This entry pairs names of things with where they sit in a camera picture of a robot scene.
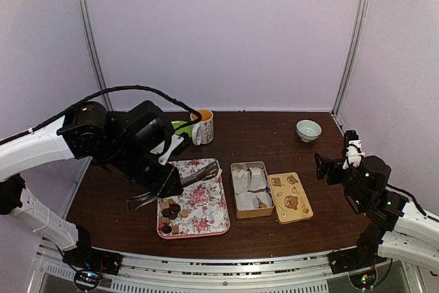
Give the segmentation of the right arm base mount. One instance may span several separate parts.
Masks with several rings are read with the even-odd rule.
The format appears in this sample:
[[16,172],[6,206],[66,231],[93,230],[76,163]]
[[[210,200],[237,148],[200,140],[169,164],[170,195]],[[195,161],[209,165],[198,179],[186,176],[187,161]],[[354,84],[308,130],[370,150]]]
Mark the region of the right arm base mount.
[[352,272],[362,268],[370,268],[387,261],[377,255],[360,255],[358,247],[346,250],[333,250],[327,255],[332,274]]

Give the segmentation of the metal tongs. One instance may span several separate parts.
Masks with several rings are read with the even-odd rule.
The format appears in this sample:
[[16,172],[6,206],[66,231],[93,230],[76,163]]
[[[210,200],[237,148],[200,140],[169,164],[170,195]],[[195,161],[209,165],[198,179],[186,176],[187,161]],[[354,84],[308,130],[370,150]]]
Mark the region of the metal tongs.
[[[205,165],[202,169],[196,171],[194,174],[191,174],[184,178],[180,178],[182,186],[185,190],[185,188],[189,187],[194,183],[215,178],[219,174],[219,171],[220,171],[219,165],[216,162],[211,162],[208,165]],[[141,207],[147,204],[157,201],[158,199],[163,199],[163,198],[157,198],[157,197],[148,198],[146,196],[146,193],[144,193],[127,199],[126,208],[128,211],[136,211],[137,209],[140,209]]]

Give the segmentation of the floral rectangular tray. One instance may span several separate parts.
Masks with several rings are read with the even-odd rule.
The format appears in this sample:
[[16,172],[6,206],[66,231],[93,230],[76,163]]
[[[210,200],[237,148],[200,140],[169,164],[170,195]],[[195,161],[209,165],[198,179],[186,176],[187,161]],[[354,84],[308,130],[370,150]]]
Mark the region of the floral rectangular tray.
[[[156,232],[162,239],[186,239],[225,234],[230,228],[230,218],[222,183],[222,169],[217,159],[194,159],[174,161],[180,177],[184,178],[216,162],[219,174],[210,180],[200,181],[185,188],[181,196],[168,197],[157,201]],[[171,204],[179,204],[179,213],[171,212]],[[162,226],[178,225],[179,234],[165,234]]]

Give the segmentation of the pale blue ceramic bowl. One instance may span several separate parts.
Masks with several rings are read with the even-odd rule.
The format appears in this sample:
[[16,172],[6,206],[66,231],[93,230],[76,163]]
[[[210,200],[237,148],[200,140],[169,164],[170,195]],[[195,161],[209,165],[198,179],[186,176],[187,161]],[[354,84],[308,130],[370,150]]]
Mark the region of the pale blue ceramic bowl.
[[303,119],[297,122],[296,133],[302,141],[309,143],[315,141],[322,134],[322,128],[312,120]]

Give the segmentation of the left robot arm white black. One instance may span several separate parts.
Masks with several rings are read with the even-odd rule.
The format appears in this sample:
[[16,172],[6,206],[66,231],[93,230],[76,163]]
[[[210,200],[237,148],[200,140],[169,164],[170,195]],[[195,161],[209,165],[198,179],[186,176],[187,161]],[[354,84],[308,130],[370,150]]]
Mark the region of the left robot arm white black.
[[91,157],[97,165],[112,165],[124,173],[147,196],[179,196],[184,187],[168,159],[184,148],[183,142],[151,101],[128,112],[85,102],[43,128],[1,144],[1,214],[17,216],[42,233],[71,265],[108,270],[121,261],[121,255],[94,249],[90,233],[45,207],[20,173],[55,161]]

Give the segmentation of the beige bear tin box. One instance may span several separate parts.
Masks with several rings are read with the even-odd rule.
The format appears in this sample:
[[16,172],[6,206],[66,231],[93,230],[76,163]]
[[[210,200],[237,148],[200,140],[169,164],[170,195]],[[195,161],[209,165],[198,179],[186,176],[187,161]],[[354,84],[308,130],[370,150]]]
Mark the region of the beige bear tin box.
[[274,201],[264,162],[233,163],[230,172],[237,218],[243,220],[270,216]]

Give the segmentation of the white mug orange inside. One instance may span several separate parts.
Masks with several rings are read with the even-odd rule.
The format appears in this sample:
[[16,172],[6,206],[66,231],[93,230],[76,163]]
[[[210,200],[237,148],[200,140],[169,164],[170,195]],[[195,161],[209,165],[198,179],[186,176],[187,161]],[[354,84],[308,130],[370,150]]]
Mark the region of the white mug orange inside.
[[214,139],[214,116],[208,109],[199,109],[201,120],[192,128],[192,141],[196,146],[207,145]]

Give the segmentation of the beige bear tin lid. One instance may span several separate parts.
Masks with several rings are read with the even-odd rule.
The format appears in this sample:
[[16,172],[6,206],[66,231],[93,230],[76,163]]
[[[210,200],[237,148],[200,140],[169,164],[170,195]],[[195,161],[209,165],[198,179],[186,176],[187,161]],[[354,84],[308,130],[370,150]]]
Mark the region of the beige bear tin lid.
[[313,217],[311,204],[296,172],[271,174],[268,183],[280,224],[310,220]]

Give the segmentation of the dark round chocolate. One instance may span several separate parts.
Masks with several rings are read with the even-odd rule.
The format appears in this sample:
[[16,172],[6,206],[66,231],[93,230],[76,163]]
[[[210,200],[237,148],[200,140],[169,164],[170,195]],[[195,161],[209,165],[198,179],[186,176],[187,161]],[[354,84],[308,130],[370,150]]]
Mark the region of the dark round chocolate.
[[161,230],[163,233],[168,234],[168,233],[172,232],[172,227],[168,224],[165,224],[162,226]]
[[169,210],[170,210],[171,212],[179,213],[180,210],[181,210],[181,207],[180,207],[179,204],[174,203],[174,204],[171,204],[171,205],[169,206]]

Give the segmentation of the dark round chocolate front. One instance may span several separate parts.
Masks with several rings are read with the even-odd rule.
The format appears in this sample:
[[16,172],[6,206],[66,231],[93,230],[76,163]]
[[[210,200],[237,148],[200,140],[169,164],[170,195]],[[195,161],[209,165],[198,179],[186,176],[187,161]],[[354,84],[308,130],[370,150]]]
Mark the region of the dark round chocolate front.
[[172,227],[168,224],[165,224],[162,226],[161,230],[163,233],[168,234],[168,233],[172,232]]

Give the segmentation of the green plastic plate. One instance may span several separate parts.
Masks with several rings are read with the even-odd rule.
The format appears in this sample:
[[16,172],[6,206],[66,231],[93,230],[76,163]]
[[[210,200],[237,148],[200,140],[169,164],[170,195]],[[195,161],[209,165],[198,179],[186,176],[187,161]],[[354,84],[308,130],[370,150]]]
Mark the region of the green plastic plate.
[[187,121],[175,120],[171,122],[176,135],[180,137],[192,138],[193,126],[189,125]]

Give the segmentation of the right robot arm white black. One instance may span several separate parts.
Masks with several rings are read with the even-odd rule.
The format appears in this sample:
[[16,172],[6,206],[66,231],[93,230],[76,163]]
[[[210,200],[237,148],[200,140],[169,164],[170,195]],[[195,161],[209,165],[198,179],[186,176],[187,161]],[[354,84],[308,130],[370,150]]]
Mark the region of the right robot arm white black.
[[438,271],[438,216],[424,210],[406,190],[389,185],[391,168],[365,155],[354,130],[344,133],[343,157],[315,154],[316,176],[341,185],[351,209],[370,220],[353,248],[333,251],[334,273],[371,267],[384,259],[404,261]]

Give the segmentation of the tan chocolate square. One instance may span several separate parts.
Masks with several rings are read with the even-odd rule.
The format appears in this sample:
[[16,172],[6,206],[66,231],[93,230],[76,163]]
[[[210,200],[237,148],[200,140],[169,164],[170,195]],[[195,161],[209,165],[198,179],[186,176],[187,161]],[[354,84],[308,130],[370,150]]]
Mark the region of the tan chocolate square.
[[179,230],[179,226],[178,226],[178,225],[173,225],[173,226],[171,227],[171,232],[172,232],[173,235],[178,235],[179,232],[180,232],[180,230]]

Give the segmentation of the right aluminium frame post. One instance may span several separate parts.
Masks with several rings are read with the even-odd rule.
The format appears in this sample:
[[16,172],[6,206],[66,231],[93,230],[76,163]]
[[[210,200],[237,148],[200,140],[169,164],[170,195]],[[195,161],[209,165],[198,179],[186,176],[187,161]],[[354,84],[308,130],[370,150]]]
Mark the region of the right aluminium frame post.
[[366,16],[368,12],[370,0],[358,0],[357,9],[355,14],[355,20],[353,24],[353,31],[351,34],[351,41],[349,43],[348,52],[346,56],[346,61],[344,64],[344,70],[342,73],[342,79],[340,81],[339,89],[335,98],[335,102],[332,108],[332,115],[337,119],[339,117],[340,109],[344,96],[347,91],[348,81],[353,72],[353,67],[355,64],[355,59],[359,49],[359,44],[361,40],[361,33],[363,32],[364,25],[366,22]]

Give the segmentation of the aluminium front rail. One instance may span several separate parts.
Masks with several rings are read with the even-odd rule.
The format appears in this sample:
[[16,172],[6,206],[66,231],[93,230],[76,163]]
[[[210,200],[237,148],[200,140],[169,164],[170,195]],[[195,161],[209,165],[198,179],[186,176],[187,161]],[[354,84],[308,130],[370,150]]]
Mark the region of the aluminium front rail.
[[[91,292],[427,292],[417,266],[393,261],[377,287],[356,288],[351,279],[374,268],[334,273],[330,251],[258,259],[185,259],[119,253],[116,275],[104,274]],[[75,272],[43,238],[25,292],[80,292]]]

